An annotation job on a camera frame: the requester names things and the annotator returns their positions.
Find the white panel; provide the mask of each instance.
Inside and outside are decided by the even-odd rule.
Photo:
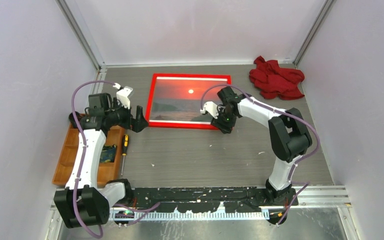
[[[332,177],[362,239],[384,239],[384,3],[336,1],[302,63]]]
[[[54,0],[0,0],[0,240],[41,239],[72,92],[95,77]]]
[[[72,1],[77,2],[107,65],[249,63],[259,55],[291,62],[324,3]]]

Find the framed picture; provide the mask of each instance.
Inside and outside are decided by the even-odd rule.
[[[146,120],[150,127],[216,129],[212,116],[202,115],[201,97],[212,86],[231,84],[228,75],[155,73],[149,91]],[[224,86],[211,89],[203,103],[221,104],[217,92]]]

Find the red cloth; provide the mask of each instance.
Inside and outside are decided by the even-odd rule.
[[[256,69],[249,72],[249,80],[261,90],[265,99],[279,96],[282,100],[295,100],[304,97],[298,84],[304,81],[302,71],[280,67],[277,60],[265,61],[262,56],[255,59]]]

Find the wooden box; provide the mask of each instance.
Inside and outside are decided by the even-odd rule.
[[[113,126],[108,131],[105,146],[116,145],[116,154],[114,162],[99,163],[97,184],[98,187],[104,187],[110,180],[118,178],[120,162],[122,157],[122,138],[124,128]],[[67,135],[65,137],[64,146],[59,156],[58,165],[53,175],[52,183],[60,187],[64,187],[73,171],[74,162],[76,161],[77,150],[79,147],[79,130],[73,128],[70,124]]]

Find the orange sky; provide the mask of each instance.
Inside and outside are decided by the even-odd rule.
[[[201,80],[156,80],[154,98],[159,99],[188,99],[200,100],[204,92],[214,86],[225,84],[224,81],[201,81]],[[205,101],[218,100],[217,92],[223,87],[216,87],[210,90]]]

